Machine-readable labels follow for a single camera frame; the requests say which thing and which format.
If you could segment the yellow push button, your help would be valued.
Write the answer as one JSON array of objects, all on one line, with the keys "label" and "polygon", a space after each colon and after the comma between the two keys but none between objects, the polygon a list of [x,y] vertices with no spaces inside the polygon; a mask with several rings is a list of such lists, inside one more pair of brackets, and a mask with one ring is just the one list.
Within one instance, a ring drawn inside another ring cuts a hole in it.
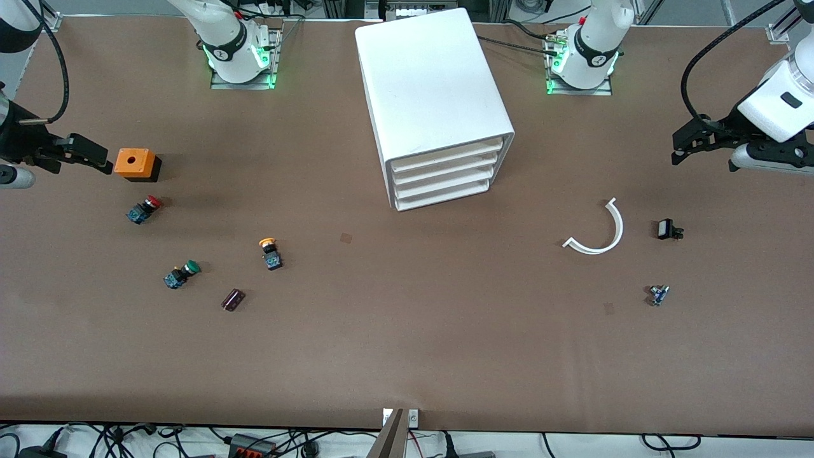
[{"label": "yellow push button", "polygon": [[277,250],[275,238],[268,237],[258,242],[263,252],[263,261],[270,272],[283,267],[283,262],[279,250]]}]

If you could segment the orange button box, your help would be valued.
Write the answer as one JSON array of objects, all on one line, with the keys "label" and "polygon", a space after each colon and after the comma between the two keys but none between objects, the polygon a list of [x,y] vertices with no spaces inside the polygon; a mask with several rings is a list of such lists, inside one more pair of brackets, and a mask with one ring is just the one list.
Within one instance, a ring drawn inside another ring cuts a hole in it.
[{"label": "orange button box", "polygon": [[113,171],[133,183],[156,183],[159,180],[162,160],[147,148],[122,148],[119,150]]}]

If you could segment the red push button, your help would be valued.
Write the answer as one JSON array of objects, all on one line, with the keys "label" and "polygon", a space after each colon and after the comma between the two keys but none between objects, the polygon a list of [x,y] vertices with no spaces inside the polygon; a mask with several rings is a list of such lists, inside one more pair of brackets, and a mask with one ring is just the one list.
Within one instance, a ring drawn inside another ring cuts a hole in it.
[{"label": "red push button", "polygon": [[136,203],[126,214],[126,218],[131,221],[131,223],[141,225],[148,220],[152,214],[154,214],[157,209],[159,209],[163,205],[163,202],[154,197],[154,195],[148,195],[144,200],[139,201]]}]

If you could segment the green push button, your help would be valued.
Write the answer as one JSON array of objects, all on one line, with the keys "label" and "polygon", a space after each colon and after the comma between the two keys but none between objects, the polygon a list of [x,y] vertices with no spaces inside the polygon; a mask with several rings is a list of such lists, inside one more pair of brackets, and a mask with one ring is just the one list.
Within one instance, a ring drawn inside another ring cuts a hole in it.
[{"label": "green push button", "polygon": [[195,275],[202,271],[200,265],[190,259],[180,267],[175,267],[165,276],[163,281],[169,289],[180,289]]}]

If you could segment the white curved plastic strip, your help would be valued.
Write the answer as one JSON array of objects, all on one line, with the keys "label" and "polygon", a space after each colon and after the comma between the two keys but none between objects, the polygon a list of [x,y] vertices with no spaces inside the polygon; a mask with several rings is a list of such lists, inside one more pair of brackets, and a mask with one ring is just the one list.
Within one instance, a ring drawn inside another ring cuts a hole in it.
[{"label": "white curved plastic strip", "polygon": [[569,237],[564,243],[561,244],[562,247],[567,247],[567,249],[572,249],[575,252],[582,253],[585,255],[596,256],[602,253],[607,253],[611,251],[613,247],[618,246],[620,241],[623,238],[623,230],[624,230],[624,221],[621,212],[619,211],[618,206],[616,205],[616,197],[610,198],[605,204],[605,208],[608,210],[612,220],[614,222],[614,235],[611,239],[611,242],[604,247],[587,247],[584,244],[580,243],[573,237]]}]

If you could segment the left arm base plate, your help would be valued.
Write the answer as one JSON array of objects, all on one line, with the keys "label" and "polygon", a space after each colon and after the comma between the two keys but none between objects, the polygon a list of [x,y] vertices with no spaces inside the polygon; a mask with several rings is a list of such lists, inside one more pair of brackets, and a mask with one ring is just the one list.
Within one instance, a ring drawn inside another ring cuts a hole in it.
[{"label": "left arm base plate", "polygon": [[554,55],[547,55],[544,58],[546,65],[546,93],[547,95],[579,95],[579,96],[611,96],[612,84],[611,75],[614,70],[610,68],[609,74],[601,85],[595,88],[583,89],[569,85],[561,75],[562,64],[566,61],[568,47],[566,37],[562,34],[549,34],[542,41],[544,50],[554,52]]}]

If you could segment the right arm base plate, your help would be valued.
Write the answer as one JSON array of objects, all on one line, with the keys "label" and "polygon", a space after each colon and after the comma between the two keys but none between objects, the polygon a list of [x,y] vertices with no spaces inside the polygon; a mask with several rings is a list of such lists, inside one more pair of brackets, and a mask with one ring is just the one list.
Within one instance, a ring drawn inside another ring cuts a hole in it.
[{"label": "right arm base plate", "polygon": [[261,30],[267,32],[268,37],[261,39],[262,46],[254,46],[253,52],[261,70],[252,80],[241,83],[232,83],[224,80],[211,69],[209,87],[213,90],[273,90],[277,84],[277,71],[281,55],[282,29],[268,29],[261,25]]}]

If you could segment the grey slanted post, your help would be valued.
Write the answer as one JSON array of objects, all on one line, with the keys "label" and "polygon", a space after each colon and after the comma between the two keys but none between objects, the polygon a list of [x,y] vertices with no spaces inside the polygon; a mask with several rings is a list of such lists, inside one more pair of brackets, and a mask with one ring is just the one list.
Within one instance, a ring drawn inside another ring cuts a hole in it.
[{"label": "grey slanted post", "polygon": [[385,422],[366,458],[404,458],[410,429],[410,411],[390,409]]}]

